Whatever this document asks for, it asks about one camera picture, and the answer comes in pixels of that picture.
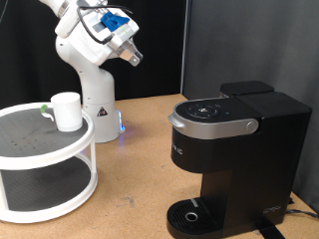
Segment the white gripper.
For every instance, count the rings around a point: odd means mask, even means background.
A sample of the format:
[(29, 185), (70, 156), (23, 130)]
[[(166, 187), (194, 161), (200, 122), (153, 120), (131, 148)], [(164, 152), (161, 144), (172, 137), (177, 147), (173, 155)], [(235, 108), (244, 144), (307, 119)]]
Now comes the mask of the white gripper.
[(121, 9), (79, 10), (78, 18), (68, 40), (91, 63), (122, 58), (136, 67), (143, 59), (133, 41), (140, 28)]

